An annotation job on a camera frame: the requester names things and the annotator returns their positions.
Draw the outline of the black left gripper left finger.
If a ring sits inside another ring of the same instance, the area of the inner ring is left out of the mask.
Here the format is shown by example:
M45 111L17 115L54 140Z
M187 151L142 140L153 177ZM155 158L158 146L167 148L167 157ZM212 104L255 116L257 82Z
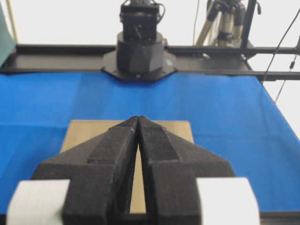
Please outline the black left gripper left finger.
M62 210L65 225L106 225L130 210L138 117L109 128L40 163L32 180L70 181Z

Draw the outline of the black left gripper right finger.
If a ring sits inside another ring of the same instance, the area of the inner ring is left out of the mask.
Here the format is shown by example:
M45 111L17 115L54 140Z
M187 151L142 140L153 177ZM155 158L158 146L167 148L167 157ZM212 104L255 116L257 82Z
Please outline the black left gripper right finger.
M144 116L138 120L147 214L157 225L199 225L196 178L234 177L230 163Z

